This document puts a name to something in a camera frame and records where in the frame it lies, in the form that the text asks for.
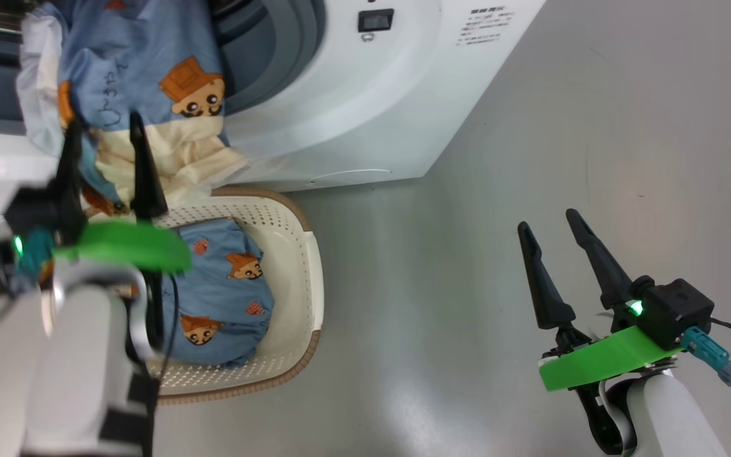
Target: gray floor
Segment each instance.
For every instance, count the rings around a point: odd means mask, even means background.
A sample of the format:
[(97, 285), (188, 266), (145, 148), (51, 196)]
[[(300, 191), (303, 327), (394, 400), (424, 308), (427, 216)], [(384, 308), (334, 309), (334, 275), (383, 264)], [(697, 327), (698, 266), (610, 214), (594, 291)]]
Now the gray floor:
[[(163, 408), (157, 455), (599, 455), (576, 397), (537, 377), (552, 335), (515, 228), (536, 231), (581, 329), (607, 322), (571, 206), (633, 277), (687, 278), (731, 321), (731, 3), (551, 0), (427, 176), (293, 197), (322, 250), (317, 355), (275, 390)], [(3, 456), (34, 306), (0, 329)], [(731, 454), (731, 388), (690, 357), (676, 375)]]

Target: white laundry basket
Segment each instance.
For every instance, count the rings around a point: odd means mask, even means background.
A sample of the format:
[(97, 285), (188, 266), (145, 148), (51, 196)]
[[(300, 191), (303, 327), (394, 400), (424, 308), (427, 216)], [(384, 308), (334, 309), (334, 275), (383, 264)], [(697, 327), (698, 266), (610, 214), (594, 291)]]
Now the white laundry basket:
[(293, 379), (312, 359), (323, 323), (320, 251), (300, 209), (269, 190), (224, 187), (209, 199), (170, 208), (163, 227), (232, 216), (264, 251), (261, 268), (275, 296), (270, 329), (256, 356), (238, 368), (171, 361), (160, 405), (228, 399)]

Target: blue fabric with cartoon print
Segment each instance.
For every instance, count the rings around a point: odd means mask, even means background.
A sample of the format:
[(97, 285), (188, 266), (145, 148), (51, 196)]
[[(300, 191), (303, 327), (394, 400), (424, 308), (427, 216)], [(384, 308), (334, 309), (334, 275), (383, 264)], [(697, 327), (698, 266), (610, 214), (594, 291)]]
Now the blue fabric with cartoon print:
[[(58, 104), (64, 127), (73, 110), (107, 133), (128, 130), (133, 110), (146, 127), (223, 116), (225, 83), (206, 1), (59, 0), (36, 14), (52, 15), (62, 27)], [(220, 140), (227, 145), (221, 134)], [(81, 173), (120, 202), (95, 167), (99, 141), (84, 136)]]
[[(273, 299), (259, 264), (263, 253), (234, 220), (179, 228), (194, 269), (176, 278), (180, 315), (171, 356), (192, 364), (237, 367), (255, 355), (267, 333)], [(162, 284), (166, 345), (174, 319), (171, 280)]]

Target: green mount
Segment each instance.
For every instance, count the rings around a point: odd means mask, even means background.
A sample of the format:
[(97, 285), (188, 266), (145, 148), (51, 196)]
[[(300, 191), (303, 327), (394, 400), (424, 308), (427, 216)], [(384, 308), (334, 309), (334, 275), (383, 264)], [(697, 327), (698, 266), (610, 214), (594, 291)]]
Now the green mount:
[(662, 350), (639, 327), (628, 327), (548, 362), (540, 367), (540, 377), (546, 390), (553, 392), (610, 379), (681, 351), (681, 347)]
[(180, 237), (151, 223), (110, 220), (85, 226), (75, 246), (55, 249), (55, 258), (129, 263), (142, 270), (175, 274), (191, 269), (191, 252)]

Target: white washing machine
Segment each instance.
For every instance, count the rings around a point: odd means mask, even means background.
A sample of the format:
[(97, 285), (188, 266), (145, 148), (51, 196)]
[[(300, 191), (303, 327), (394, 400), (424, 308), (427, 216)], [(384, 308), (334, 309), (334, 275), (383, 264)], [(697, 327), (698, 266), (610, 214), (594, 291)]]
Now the white washing machine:
[[(544, 2), (211, 0), (227, 136), (252, 164), (233, 182), (290, 191), (422, 176)], [(55, 168), (23, 136), (23, 12), (2, 3), (0, 209), (16, 183)]]

